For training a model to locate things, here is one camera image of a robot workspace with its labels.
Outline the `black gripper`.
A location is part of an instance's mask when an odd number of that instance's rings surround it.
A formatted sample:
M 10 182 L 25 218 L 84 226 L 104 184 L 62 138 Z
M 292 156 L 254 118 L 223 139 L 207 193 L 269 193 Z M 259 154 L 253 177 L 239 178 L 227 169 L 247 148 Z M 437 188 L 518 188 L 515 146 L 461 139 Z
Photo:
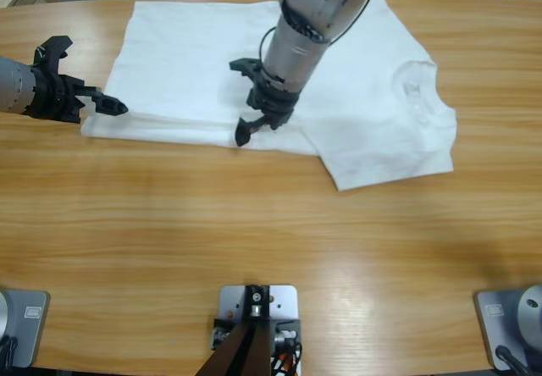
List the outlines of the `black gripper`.
M 263 115 L 255 121 L 246 121 L 239 118 L 235 128 L 235 144 L 243 147 L 247 144 L 253 133 L 260 130 L 277 130 L 286 124 L 294 112 L 299 99 L 299 93 L 281 91 L 273 87 L 263 77 L 259 67 L 249 69 L 246 76 L 252 81 L 246 103 L 250 108 L 259 110 Z
M 30 69 L 35 78 L 33 99 L 24 115 L 34 119 L 47 119 L 79 124 L 83 102 L 77 96 L 91 97 L 97 113 L 120 116 L 129 109 L 117 98 L 103 95 L 99 87 L 86 86 L 83 80 L 68 75 L 58 75 L 37 67 Z

